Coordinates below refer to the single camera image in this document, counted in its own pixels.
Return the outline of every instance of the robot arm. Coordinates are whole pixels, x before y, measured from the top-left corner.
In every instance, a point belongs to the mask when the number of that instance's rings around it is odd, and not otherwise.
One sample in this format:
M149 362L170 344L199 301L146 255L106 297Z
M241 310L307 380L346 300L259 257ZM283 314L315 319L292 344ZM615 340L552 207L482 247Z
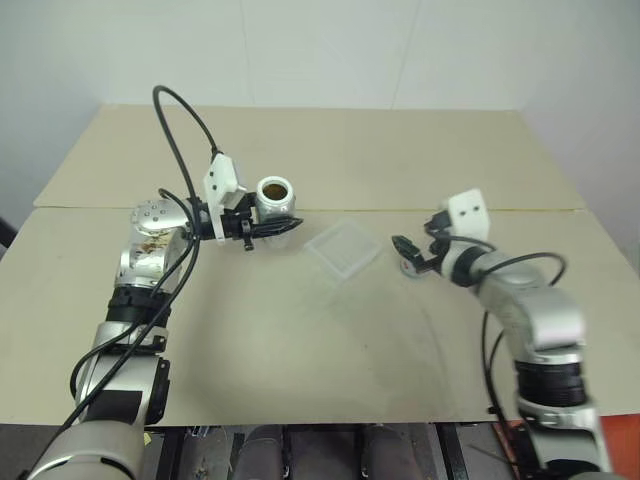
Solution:
M447 200L425 230L435 239L428 260L407 238L393 238L402 269L411 276L435 270L471 287L504 328L524 420L524 428L505 433L515 443L520 472L568 478L611 471L600 419L581 376L584 321L576 303L531 264L486 243L489 218L478 190Z
M194 227L189 218L200 216L202 239L216 238L218 243L225 238L242 239L245 250L252 250L253 238L280 235L302 223L293 216L291 184L279 177L269 179L289 187L289 195L280 203L264 193L247 193L233 161L218 154L204 181L216 195L207 195L206 203L161 198L133 210L130 238L120 256L107 317L98 326L93 342L93 351L98 353L85 356L87 360L79 362L72 375L76 405L92 394L134 342L139 341L139 345L83 409L79 423L56 436L29 479L139 477L144 427L162 419L169 392L170 363L161 357L168 340L170 308L166 302L178 287L181 260L191 250ZM265 201L269 206L274 202L279 206L277 215L261 213ZM256 223L252 208L258 217Z

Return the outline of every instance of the black cable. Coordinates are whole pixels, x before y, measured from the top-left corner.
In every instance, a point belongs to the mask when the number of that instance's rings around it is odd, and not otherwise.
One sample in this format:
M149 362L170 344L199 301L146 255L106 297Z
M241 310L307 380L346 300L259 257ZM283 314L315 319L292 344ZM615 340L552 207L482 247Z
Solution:
M168 87L163 85L157 85L153 88L153 108L156 111L156 115L158 116L158 121L160 122L160 126L162 127L162 131L164 132L164 136L169 143L169 147L171 147L171 151L173 152L173 156L176 158L176 162L178 163L178 167L180 168L180 172L182 172L182 177L184 178L184 182L187 185L187 190L189 191L189 201L193 205L193 211L198 212L198 200L195 188L193 187L193 182L191 181L191 175L189 175L189 170L187 169L186 164L184 163L184 159L182 158L182 154L180 153L180 149L176 144L175 139L173 138L173 134L171 133L171 129L169 128L169 124L167 123L167 119L164 115L164 110L162 109L162 105L160 104L160 94L166 93L167 95L173 97L182 107L189 112L191 117L196 121L196 123L200 126L200 129L204 132L205 136L209 140L209 145L211 146L211 154L215 156L219 150L216 145L215 140L213 139L213 135L207 128L204 121L200 118L200 116L196 113L196 111L189 105L186 100L184 100L180 95L171 90ZM194 221L194 230L198 233L198 235L202 234L202 225L200 222L200 215L196 214L193 216Z
M91 357L93 357L94 355L98 355L99 353L102 353L103 351L105 351L106 349L111 347L112 345L118 343L123 338L126 338L129 335L131 335L135 331L135 329L138 328L139 326L140 326L139 322L132 323L131 326L129 328L127 328L125 331L123 331L120 335L117 335L117 336L109 339L108 341L106 341L104 343L101 343L97 347L92 348L87 353L85 353L80 358L80 360L78 360L76 362L76 364L73 367L73 370L71 371L71 377L69 378L69 390L71 391L71 396L73 398L76 397L76 393L78 391L77 390L78 389L78 375L80 374L80 370L82 370L82 367L84 366L84 364L88 360L90 360Z
M507 423L507 418L504 415L504 411L502 410L502 405L500 403L500 399L495 391L495 386L493 384L493 378L491 377L491 372L487 368L487 326L489 324L489 312L485 310L482 316L482 334L481 334L481 343L480 349L482 352L482 373L484 378L484 386L487 389L487 394L489 395L489 401L491 402L490 413L494 414L498 417L498 423L500 424L500 429L502 430L502 434L508 442L511 442L511 434L509 430L509 425Z
M301 218L272 218L263 223L256 223L251 232L251 238L268 238L281 235L293 230L303 222Z
M504 338L504 330L502 330L498 334L495 341L493 342L493 347L491 348L491 353L489 354L489 365L487 367L489 369L489 373L493 371L493 362L496 359L496 353L498 352L498 347L500 346L500 342L502 341L503 338Z
M184 202L182 200L180 200L176 195L174 195L173 193L171 193L169 190L167 190L165 188L158 189L158 194L162 198L169 198L169 199L173 200L174 202L176 202L178 204L178 206L184 212L185 216L187 217L187 222L188 223L187 223L186 227L187 228L194 228L193 225L195 225L195 224L194 224L194 221L193 221L193 215L191 214L191 211L184 204ZM176 269L180 265L182 265L182 262L184 261L184 259L187 258L189 253L191 253L191 250L193 249L193 243L194 243L193 235L189 235L189 243L187 244L187 247L184 249L182 254L176 259L176 261L173 262L173 265L171 265L171 267L169 267L169 269L166 272L164 272L164 275L162 275L160 280L158 280L158 283L156 283L155 287L153 287L153 290L151 290L150 297L155 296L155 294L160 291L160 287L162 287L164 282L166 282L167 279L173 274L173 272L175 272Z
M500 262L490 268L487 268L486 270L483 270L480 273L480 276L478 277L476 284L478 285L481 284L482 281L487 277L487 275L495 272L496 270L500 270L502 268L508 267L509 265L513 265L515 263L525 262L527 260L534 260L536 258L553 258L554 260L557 260L560 263L560 270L558 270L558 273L556 274L556 276L553 277L553 280L549 282L549 285L551 286L558 283L560 279L563 277L564 273L567 271L567 261L564 259L562 255L559 255L554 252L536 252L536 253L529 253L527 255L521 255L519 257L510 258L509 260L505 260L504 262Z
M443 232L443 231L439 232L436 230L431 230L430 228L427 228L426 232L428 235L435 238L436 240L444 240L449 242L451 241L467 242L467 243L473 243L474 245L479 245L481 247L488 248L489 251L491 252L495 252L497 250L496 247L491 243L485 242L484 240L478 240L477 238L464 237L462 235L450 235L447 232Z

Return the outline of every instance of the transparent lid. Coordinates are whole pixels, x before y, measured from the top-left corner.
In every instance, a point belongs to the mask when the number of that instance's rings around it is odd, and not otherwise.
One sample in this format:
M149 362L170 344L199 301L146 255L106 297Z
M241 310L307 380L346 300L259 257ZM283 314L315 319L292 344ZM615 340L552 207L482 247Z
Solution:
M371 262L381 247L370 233L345 220L307 242L304 248L318 255L332 272L346 280Z

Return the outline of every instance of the beige table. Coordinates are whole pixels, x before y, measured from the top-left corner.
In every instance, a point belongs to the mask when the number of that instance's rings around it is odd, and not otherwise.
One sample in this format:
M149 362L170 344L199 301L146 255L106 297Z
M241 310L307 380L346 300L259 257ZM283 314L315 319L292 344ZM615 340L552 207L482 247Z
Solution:
M182 111L168 119L199 186L208 144ZM287 177L298 207L435 208L479 187L494 209L583 208L515 112L198 109L252 188ZM36 200L36 206L123 207L159 186L185 192L153 109L104 107Z
M639 282L516 113L202 112L250 185L293 182L305 223L285 251L203 244L169 323L164 424L489 419L477 302L437 275L404 277L389 240L426 242L426 209L471 186L507 252L567 255L589 386L605 414L640 411L628 368L640 361ZM169 119L199 184L206 145L182 113ZM68 374L104 318L130 208L158 186L184 192L151 107L103 108L0 263L0 422L66 416ZM301 248L341 218L384 246L344 284ZM511 408L505 352L496 379Z
M338 284L301 246L344 217L384 249ZM68 413L66 380L104 318L127 218L120 209L41 208L6 254L1 422L57 423ZM437 275L410 280L397 268L390 235L418 239L423 220L422 213L307 213L285 251L203 244L169 322L163 424L489 419L476 301ZM593 216L496 212L492 220L492 239L508 252L567 255L562 288L587 319L589 387L602 413L638 412L638 374L628 366L640 357L640 290ZM555 267L541 265L549 274ZM510 409L505 352L496 377Z

